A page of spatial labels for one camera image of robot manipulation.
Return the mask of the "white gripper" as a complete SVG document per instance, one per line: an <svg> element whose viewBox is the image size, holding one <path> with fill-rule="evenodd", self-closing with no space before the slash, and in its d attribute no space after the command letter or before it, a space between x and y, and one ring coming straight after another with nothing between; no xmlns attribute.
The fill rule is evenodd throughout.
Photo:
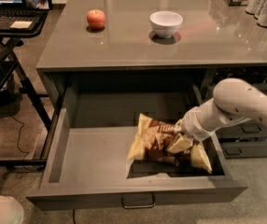
<svg viewBox="0 0 267 224"><path fill-rule="evenodd" d="M189 110L181 120L181 131L178 133L171 144L166 148L169 153L176 154L192 147L193 139L202 142L211 137L214 132L206 130L197 118L200 113L198 106Z"/></svg>

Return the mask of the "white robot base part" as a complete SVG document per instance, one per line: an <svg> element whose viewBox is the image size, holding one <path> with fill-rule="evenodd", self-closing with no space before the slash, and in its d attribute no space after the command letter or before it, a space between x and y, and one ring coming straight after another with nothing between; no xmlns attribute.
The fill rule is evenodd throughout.
<svg viewBox="0 0 267 224"><path fill-rule="evenodd" d="M0 224L22 224L24 209L10 196L0 196Z"/></svg>

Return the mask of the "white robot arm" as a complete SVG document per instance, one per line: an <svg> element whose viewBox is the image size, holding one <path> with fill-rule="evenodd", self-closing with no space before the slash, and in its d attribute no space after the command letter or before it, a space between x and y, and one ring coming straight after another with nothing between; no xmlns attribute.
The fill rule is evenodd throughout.
<svg viewBox="0 0 267 224"><path fill-rule="evenodd" d="M215 86L211 99L189 110L170 131L188 141L203 141L250 119L267 127L267 95L242 79L226 78Z"/></svg>

